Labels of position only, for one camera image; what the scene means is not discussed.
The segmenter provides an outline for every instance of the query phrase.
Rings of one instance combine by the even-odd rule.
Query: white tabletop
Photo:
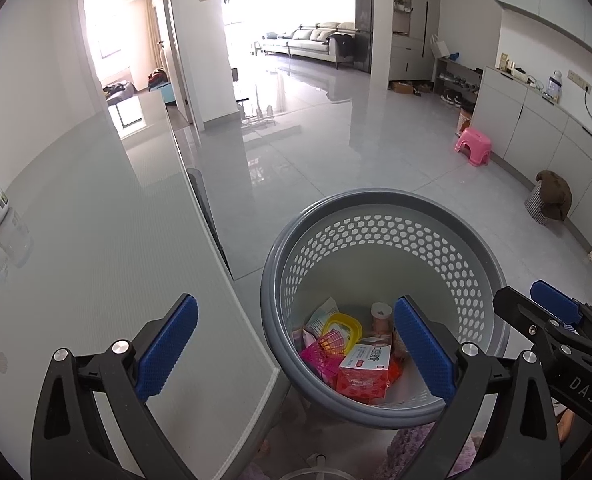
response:
[[[145,129],[121,140],[99,114],[44,150],[7,190],[33,247],[20,268],[0,251],[0,450],[27,479],[54,351],[103,352],[164,316],[183,292],[198,300],[198,327],[148,407],[200,480],[238,475],[285,393],[215,249],[160,93],[137,99]],[[97,399],[121,463],[138,472],[105,416],[105,396]]]

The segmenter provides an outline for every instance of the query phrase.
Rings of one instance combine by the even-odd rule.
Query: brown garment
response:
[[[553,220],[564,220],[572,207],[572,190],[564,178],[553,171],[541,171],[536,175],[540,181],[540,212]]]

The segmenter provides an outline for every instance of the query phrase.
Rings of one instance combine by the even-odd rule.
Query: pink plastic stool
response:
[[[456,152],[460,152],[463,145],[470,149],[470,164],[480,166],[487,164],[489,153],[492,151],[492,141],[489,137],[474,128],[465,128],[454,146]]]

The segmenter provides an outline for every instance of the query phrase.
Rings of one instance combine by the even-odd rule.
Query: open door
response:
[[[180,64],[178,55],[178,46],[173,34],[173,22],[171,19],[169,0],[154,0],[156,7],[156,18],[158,20],[158,29],[163,46],[162,60],[167,70],[167,76],[172,83],[176,105],[181,115],[188,123],[194,124],[201,131],[203,129],[202,121],[196,118],[189,102],[185,76]]]

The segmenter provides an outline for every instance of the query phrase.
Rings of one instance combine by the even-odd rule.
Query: refrigerator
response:
[[[356,35],[354,37],[354,67],[372,71],[372,34],[374,33],[374,0],[356,0]]]

